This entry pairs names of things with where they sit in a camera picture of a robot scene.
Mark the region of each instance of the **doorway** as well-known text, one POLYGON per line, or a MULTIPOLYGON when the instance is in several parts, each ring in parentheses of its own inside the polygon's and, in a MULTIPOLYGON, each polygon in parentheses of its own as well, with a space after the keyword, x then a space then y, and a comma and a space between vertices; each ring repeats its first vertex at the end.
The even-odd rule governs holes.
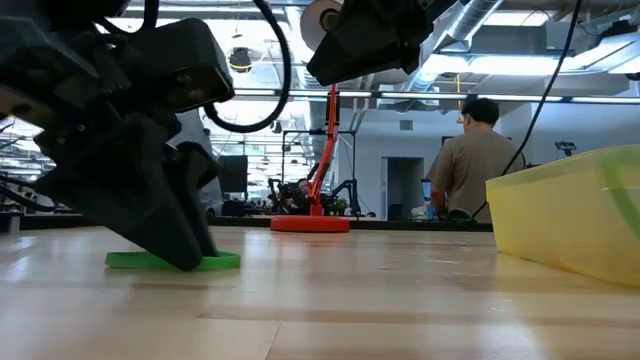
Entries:
POLYGON ((424 205, 423 158, 382 158, 382 212, 388 221, 407 220, 411 209, 424 205))

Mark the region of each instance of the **red round base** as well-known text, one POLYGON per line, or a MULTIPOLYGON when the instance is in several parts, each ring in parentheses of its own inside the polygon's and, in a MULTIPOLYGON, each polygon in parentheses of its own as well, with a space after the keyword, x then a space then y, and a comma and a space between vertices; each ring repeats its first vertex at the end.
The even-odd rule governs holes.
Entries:
POLYGON ((284 232, 341 233, 349 232, 349 220, 335 216, 276 216, 271 230, 284 232))

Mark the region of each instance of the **man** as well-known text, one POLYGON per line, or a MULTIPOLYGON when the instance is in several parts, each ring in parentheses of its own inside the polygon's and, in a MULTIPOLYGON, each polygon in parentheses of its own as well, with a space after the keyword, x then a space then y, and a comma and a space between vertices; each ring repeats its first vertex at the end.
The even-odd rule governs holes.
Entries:
POLYGON ((298 180, 298 191, 291 201, 289 202, 292 209, 296 209, 296 213, 308 213, 311 210, 311 203, 309 199, 307 199, 307 195, 309 195, 309 180, 300 179, 298 180))
MULTIPOLYGON (((479 98, 462 109, 464 134, 445 142, 427 179, 431 181, 431 205, 440 214, 464 209, 473 214, 486 200, 485 183, 500 176, 517 147, 493 128, 500 117, 498 104, 479 98)), ((513 163, 509 173, 525 167, 524 156, 513 163)), ((491 223, 486 206, 476 217, 491 223)))

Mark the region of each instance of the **computer screen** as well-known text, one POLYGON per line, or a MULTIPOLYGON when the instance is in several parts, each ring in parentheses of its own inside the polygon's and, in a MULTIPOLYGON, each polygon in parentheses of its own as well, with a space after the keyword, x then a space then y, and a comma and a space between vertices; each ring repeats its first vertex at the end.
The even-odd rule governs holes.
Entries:
POLYGON ((431 200, 431 181, 422 180, 422 195, 424 196, 424 201, 431 200))
POLYGON ((222 193, 245 193, 248 183, 248 157, 230 155, 220 156, 218 160, 222 164, 222 169, 218 174, 222 193))

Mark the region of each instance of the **green plastic piece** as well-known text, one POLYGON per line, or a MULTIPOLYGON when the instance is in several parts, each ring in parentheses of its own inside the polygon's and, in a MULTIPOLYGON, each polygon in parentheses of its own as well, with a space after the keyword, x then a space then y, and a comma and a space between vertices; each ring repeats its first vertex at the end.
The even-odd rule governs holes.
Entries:
MULTIPOLYGON (((211 271, 224 269, 237 269, 240 267, 240 255, 230 252, 219 252, 220 256, 205 256, 200 265, 193 271, 211 271)), ((153 270, 175 270, 173 265, 151 255, 148 252, 113 252, 108 253, 104 261, 105 265, 117 269, 153 269, 153 270)))

